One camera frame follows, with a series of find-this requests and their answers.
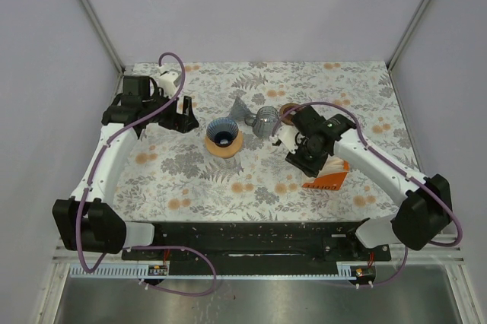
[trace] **wall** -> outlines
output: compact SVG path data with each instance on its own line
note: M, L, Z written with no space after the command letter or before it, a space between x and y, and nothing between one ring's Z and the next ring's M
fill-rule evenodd
M91 0L126 64L389 59L420 0Z
M487 0L434 0L393 72L426 172L450 180L467 267L484 312L486 24Z
M116 73L77 0L0 0L0 322L26 323Z

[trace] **cup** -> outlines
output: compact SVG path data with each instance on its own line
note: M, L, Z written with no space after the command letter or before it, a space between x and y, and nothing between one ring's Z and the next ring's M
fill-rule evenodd
M272 106L264 106L257 111L257 114L245 116L245 123L252 126L253 133L257 138L269 138L274 125L279 120L279 111Z

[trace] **tabletop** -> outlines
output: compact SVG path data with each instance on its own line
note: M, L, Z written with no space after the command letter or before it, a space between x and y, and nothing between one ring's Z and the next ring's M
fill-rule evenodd
M128 72L155 75L156 67L139 63ZM243 147L236 156L212 156L204 144L206 126L227 116L237 96L253 112L312 100L345 106L358 116L370 140L417 168L383 62L187 63L183 94L193 98L200 127L187 134L147 127L116 187L114 209L125 220L340 221L397 210L353 166L339 191L301 188L302 172L285 161L284 146L257 138L243 122L238 123ZM337 113L324 106L315 109L325 117Z

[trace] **floor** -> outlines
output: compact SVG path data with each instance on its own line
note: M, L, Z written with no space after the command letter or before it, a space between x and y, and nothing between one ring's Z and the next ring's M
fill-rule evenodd
M380 267L378 281L392 273ZM204 281L165 287L204 290ZM56 323L460 323L443 268L409 266L395 282L356 291L319 281L224 281L211 296L144 291L136 281L69 278Z

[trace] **floral tablecloth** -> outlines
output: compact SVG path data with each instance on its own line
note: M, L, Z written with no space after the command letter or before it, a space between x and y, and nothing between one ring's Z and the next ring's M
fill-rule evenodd
M155 69L155 64L141 63L130 73L154 75ZM243 148L231 159L213 157L203 142L208 123L226 116L236 96L253 112L263 105L328 100L356 113L370 140L416 167L383 62L188 63L186 71L183 94L193 98L200 127L187 134L147 127L116 188L115 210L123 218L336 221L396 211L388 196L353 166L337 192L302 189L301 171L285 162L284 146L258 139L243 123ZM325 117L336 114L316 109Z

